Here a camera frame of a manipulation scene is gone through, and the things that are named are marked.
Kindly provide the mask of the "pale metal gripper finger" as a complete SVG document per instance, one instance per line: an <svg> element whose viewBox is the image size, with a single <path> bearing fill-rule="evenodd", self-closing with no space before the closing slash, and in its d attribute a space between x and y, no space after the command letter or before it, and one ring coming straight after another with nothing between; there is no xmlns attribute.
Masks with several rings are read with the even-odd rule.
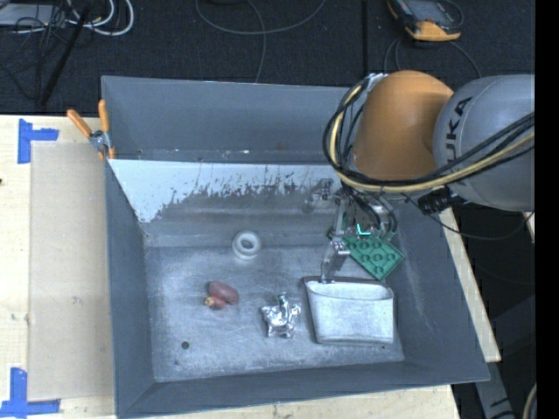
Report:
<svg viewBox="0 0 559 419"><path fill-rule="evenodd" d="M333 243L333 256L329 264L328 282L333 282L335 280L336 274L342 269L349 256L350 250L343 241Z"/></svg>
<svg viewBox="0 0 559 419"><path fill-rule="evenodd" d="M331 280L331 273L335 269L336 259L338 257L337 245L330 241L326 247L321 259L321 275L320 281L328 283Z"/></svg>

